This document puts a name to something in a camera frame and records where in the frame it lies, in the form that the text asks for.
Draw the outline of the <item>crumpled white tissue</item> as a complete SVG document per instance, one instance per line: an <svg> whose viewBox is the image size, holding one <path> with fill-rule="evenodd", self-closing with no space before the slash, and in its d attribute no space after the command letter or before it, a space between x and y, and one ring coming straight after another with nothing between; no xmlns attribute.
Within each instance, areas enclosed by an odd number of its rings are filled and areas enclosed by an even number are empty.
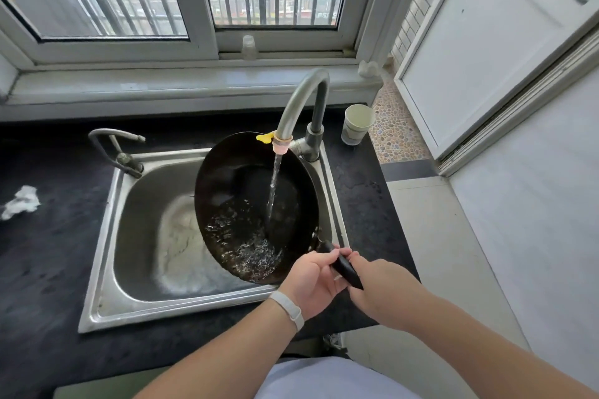
<svg viewBox="0 0 599 399"><path fill-rule="evenodd" d="M14 198L5 203L0 214L0 221L8 221L20 213L33 213L41 205L37 196L37 189L33 186L23 185L16 192Z"/></svg>

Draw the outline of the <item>clear plastic bag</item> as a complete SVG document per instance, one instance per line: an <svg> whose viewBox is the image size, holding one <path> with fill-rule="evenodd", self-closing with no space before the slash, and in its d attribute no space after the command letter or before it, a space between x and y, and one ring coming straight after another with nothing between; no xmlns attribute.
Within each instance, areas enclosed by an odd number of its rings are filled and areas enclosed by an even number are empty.
<svg viewBox="0 0 599 399"><path fill-rule="evenodd" d="M380 67L375 61L360 61L358 65L358 76L369 82L382 80Z"/></svg>

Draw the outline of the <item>white door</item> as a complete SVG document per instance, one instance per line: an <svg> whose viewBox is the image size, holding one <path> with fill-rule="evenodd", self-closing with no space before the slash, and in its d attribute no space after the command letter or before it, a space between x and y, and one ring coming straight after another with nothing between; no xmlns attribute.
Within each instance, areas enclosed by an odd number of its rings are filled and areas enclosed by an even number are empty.
<svg viewBox="0 0 599 399"><path fill-rule="evenodd" d="M469 138L599 22L599 0L434 0L395 75L441 176Z"/></svg>

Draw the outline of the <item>stainless steel sink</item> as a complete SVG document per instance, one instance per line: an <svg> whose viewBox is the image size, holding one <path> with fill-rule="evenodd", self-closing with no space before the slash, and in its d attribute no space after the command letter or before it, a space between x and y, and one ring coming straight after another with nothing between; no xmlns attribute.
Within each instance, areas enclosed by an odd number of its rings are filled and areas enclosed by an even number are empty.
<svg viewBox="0 0 599 399"><path fill-rule="evenodd" d="M281 282L244 282L208 251L193 199L208 152L134 154L140 179L113 169L79 334L255 303Z"/></svg>

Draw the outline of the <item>white wristband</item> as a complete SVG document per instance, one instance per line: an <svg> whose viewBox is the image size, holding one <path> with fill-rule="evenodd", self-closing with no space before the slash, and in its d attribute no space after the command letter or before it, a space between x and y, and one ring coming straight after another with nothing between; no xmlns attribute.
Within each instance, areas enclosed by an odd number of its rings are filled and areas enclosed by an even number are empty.
<svg viewBox="0 0 599 399"><path fill-rule="evenodd" d="M300 307L298 307L287 295L280 291L274 291L270 294L269 299L275 301L286 312L289 319L294 323L296 332L302 330L305 321Z"/></svg>

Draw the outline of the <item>person's right forearm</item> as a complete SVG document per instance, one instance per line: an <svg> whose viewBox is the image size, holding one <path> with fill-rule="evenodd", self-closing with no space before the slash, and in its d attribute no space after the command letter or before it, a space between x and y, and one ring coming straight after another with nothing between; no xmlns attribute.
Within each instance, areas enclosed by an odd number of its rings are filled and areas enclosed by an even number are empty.
<svg viewBox="0 0 599 399"><path fill-rule="evenodd" d="M447 362L479 399L599 399L564 374L423 286L396 299L406 330Z"/></svg>

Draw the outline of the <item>person's left hand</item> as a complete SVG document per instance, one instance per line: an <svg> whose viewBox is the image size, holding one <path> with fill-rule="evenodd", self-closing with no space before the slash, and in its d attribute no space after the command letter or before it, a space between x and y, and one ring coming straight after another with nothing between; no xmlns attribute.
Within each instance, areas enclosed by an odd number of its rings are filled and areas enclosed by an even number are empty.
<svg viewBox="0 0 599 399"><path fill-rule="evenodd" d="M310 320L324 311L336 297L328 292L328 272L335 272L333 263L338 257L352 259L358 256L357 251L337 245L327 253L311 251L295 262L278 291L301 308L304 321Z"/></svg>

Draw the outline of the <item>white paper cup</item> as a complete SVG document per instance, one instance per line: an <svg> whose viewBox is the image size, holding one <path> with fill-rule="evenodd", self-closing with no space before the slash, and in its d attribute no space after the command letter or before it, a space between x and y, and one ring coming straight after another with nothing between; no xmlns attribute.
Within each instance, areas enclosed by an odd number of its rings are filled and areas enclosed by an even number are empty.
<svg viewBox="0 0 599 399"><path fill-rule="evenodd" d="M376 115L371 107L363 104L349 106L345 111L341 140L349 146L360 144L375 121Z"/></svg>

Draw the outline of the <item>person's white shirt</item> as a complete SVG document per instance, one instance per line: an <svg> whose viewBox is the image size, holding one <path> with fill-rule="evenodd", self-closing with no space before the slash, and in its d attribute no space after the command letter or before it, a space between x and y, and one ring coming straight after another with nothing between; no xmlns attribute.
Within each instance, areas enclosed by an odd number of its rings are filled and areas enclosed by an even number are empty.
<svg viewBox="0 0 599 399"><path fill-rule="evenodd" d="M340 357L273 366L255 399L421 399L395 380Z"/></svg>

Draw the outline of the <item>clear plastic cup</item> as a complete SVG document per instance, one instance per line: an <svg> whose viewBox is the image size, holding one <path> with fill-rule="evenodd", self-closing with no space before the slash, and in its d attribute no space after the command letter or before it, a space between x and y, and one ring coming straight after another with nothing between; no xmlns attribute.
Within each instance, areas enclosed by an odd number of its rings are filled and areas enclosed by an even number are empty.
<svg viewBox="0 0 599 399"><path fill-rule="evenodd" d="M242 39L241 57L244 61L255 61L258 59L258 48L252 35L246 34Z"/></svg>

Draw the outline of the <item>person's right hand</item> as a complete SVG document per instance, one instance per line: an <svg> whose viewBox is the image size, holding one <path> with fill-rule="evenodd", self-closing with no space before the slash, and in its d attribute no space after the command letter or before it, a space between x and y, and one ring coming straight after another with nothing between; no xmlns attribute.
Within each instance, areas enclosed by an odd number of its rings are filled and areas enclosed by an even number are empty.
<svg viewBox="0 0 599 399"><path fill-rule="evenodd" d="M350 263L363 285L348 288L356 307L381 325L411 331L431 296L426 288L406 268L384 259L368 261L354 253Z"/></svg>

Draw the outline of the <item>person's left forearm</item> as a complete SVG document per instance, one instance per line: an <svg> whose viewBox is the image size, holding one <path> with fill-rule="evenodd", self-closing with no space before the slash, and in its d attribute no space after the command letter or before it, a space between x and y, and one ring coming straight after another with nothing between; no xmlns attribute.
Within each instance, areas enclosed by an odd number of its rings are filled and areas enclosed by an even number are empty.
<svg viewBox="0 0 599 399"><path fill-rule="evenodd" d="M268 298L134 399L252 399L295 335L286 312Z"/></svg>

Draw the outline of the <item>small grey faucet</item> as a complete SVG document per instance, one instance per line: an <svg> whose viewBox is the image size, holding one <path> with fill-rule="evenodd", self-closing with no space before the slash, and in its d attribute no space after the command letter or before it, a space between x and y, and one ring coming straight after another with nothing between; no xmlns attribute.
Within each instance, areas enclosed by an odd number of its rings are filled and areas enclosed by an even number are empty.
<svg viewBox="0 0 599 399"><path fill-rule="evenodd" d="M99 141L100 136L108 136L111 144L116 150L116 156L112 158L106 150L102 147L101 142ZM115 168L122 170L125 174L132 176L135 179L140 179L143 176L144 166L143 164L136 160L131 154L125 153L117 138L125 138L128 140L132 140L139 143L145 143L146 138L144 136L139 136L136 134L132 134L127 131L116 130L112 128L99 128L92 130L88 133L88 138L96 148L98 152Z"/></svg>

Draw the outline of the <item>black wok with handle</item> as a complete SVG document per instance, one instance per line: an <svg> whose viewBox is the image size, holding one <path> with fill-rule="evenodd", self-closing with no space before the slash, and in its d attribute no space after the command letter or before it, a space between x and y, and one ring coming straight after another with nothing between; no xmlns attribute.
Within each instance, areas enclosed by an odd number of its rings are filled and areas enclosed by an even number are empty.
<svg viewBox="0 0 599 399"><path fill-rule="evenodd" d="M269 206L275 153L258 135L238 132L210 149L194 206L207 249L222 268L246 282L275 285L304 254L332 251L340 232L318 163L292 151L282 157Z"/></svg>

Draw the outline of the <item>white sliding window frame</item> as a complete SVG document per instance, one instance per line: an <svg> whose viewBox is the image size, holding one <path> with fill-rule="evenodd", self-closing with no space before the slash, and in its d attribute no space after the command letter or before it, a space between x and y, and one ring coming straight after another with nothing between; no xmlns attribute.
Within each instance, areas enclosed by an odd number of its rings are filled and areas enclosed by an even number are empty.
<svg viewBox="0 0 599 399"><path fill-rule="evenodd" d="M341 10L334 32L247 27L219 31L208 0L177 0L187 38L38 39L0 0L0 55L18 72L250 67L267 65L382 66L412 0L359 0ZM258 59L244 61L242 39L254 37Z"/></svg>

